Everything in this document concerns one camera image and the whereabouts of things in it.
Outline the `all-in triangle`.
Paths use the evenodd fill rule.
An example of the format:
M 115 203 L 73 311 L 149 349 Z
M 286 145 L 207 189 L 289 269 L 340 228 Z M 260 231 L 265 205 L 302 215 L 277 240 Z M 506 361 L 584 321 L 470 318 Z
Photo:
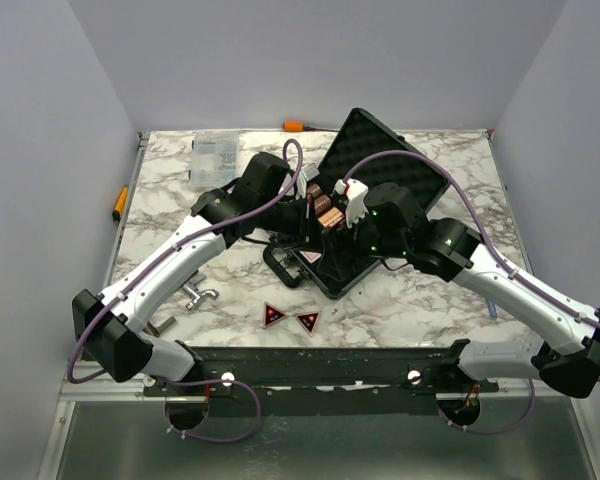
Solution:
M 287 317 L 288 315 L 284 311 L 266 302 L 264 305 L 263 328 L 270 328 Z
M 295 316 L 299 324 L 303 327 L 303 329 L 312 336 L 315 332 L 316 325 L 319 319 L 319 312 L 306 312 L 301 313 Z

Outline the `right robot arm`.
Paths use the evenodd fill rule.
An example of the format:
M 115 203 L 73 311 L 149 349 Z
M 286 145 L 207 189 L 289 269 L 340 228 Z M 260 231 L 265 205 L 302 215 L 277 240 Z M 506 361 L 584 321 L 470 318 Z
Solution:
M 568 299 L 465 223 L 428 219 L 406 187 L 339 180 L 331 199 L 337 211 L 321 222 L 328 229 L 325 243 L 336 253 L 402 258 L 420 273 L 494 302 L 536 333 L 528 342 L 463 342 L 457 357 L 440 367 L 447 389 L 519 378 L 541 380 L 574 398 L 590 395 L 600 379 L 600 308 Z

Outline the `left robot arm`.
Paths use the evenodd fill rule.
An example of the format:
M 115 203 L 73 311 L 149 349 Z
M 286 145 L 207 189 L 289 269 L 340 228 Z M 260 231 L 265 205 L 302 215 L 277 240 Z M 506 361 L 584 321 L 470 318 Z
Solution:
M 300 190 L 301 163 L 286 156 L 255 154 L 243 174 L 222 188 L 201 194 L 174 233 L 143 262 L 99 293 L 84 289 L 71 302 L 77 346 L 67 379 L 86 353 L 118 383 L 137 374 L 164 378 L 181 395 L 194 393 L 202 380 L 200 358 L 181 341 L 146 334 L 154 313 L 201 267 L 257 228 L 281 229 L 281 209 Z

